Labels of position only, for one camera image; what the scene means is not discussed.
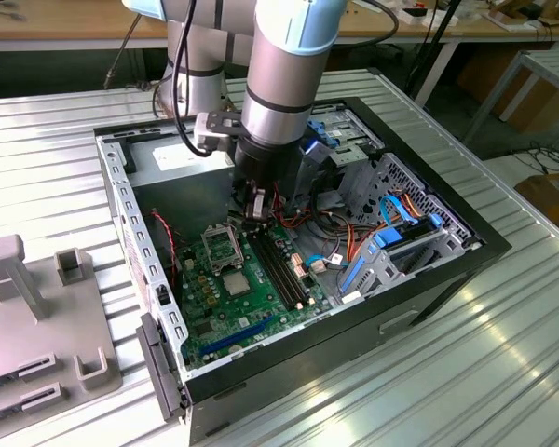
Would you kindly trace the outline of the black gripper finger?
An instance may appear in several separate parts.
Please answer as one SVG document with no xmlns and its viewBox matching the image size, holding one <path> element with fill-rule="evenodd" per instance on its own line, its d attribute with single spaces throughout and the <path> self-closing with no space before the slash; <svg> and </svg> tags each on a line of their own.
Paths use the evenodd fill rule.
<svg viewBox="0 0 559 447">
<path fill-rule="evenodd" d="M 246 226 L 253 226 L 256 224 L 256 220 L 253 217 L 253 204 L 256 199 L 256 193 L 256 183 L 253 180 L 247 180 L 242 191 L 242 213 L 244 217 L 244 224 Z"/>
<path fill-rule="evenodd" d="M 256 221 L 267 224 L 273 217 L 273 192 L 270 189 L 258 188 L 256 191 Z"/>
</svg>

